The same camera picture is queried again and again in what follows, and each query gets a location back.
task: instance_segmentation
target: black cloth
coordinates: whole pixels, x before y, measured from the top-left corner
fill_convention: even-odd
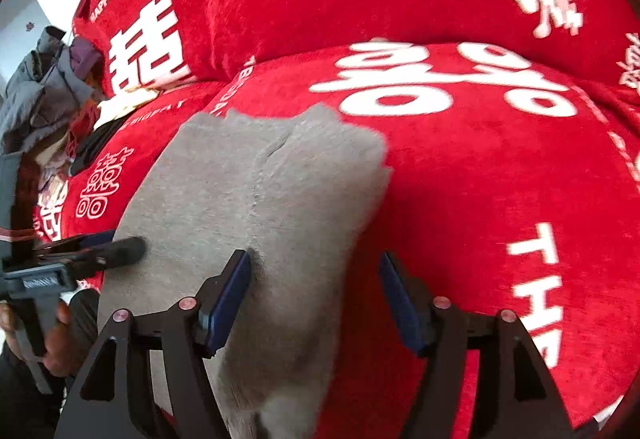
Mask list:
[[[0,90],[0,154],[29,151],[69,124],[94,95],[84,83],[102,55],[88,40],[62,42],[64,31],[44,29],[34,51],[27,54],[6,88]]]
[[[98,157],[105,145],[120,127],[125,124],[131,114],[100,125],[89,137],[80,143],[78,151],[76,152],[76,159],[69,169],[69,175],[71,177],[78,175],[92,165],[95,158]]]
[[[69,304],[71,332],[84,351],[98,336],[99,295],[93,289],[78,292]],[[51,439],[54,436],[65,383],[49,374],[52,395],[42,395],[35,386],[29,368],[4,344],[0,355],[0,439]]]

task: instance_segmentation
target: blue gripper pad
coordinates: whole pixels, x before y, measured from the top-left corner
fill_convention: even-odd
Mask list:
[[[418,279],[410,278],[390,253],[382,254],[378,273],[402,343],[424,357],[437,340],[431,314],[433,296]]]
[[[208,326],[203,325],[203,327],[209,329],[206,348],[211,355],[214,355],[218,349],[225,346],[226,339],[229,337],[231,327],[244,298],[244,293],[249,287],[251,280],[251,259],[249,254],[242,249],[236,249],[229,262],[227,262],[224,271],[216,277],[216,280],[222,284],[217,303],[208,315],[203,315],[202,310],[200,313],[201,324],[205,324],[207,319],[209,321]]]

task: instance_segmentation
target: gray jacket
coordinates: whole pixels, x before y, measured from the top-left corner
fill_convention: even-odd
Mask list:
[[[25,56],[0,91],[0,155],[29,151],[67,125],[94,93],[83,80],[102,56],[87,40],[73,53],[73,45],[62,43],[64,35],[55,27],[45,28],[36,50]],[[82,69],[81,76],[74,69]]]

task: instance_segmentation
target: person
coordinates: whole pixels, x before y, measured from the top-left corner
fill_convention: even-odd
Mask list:
[[[47,354],[42,359],[52,394],[41,394],[23,362],[15,336],[15,314],[0,304],[0,327],[6,341],[0,355],[0,439],[50,439],[54,436],[65,388],[76,374],[97,338],[99,295],[79,291],[67,306],[58,305],[57,324],[45,336]]]

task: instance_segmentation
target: gray fleece fabric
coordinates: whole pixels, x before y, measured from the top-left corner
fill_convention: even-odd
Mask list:
[[[222,271],[236,248],[252,282],[224,349],[206,362],[234,439],[311,437],[332,379],[344,273],[386,190],[380,134],[324,106],[291,119],[196,114],[133,197],[116,238],[149,252],[106,273],[98,324],[161,311]],[[156,401],[170,411],[152,356]]]

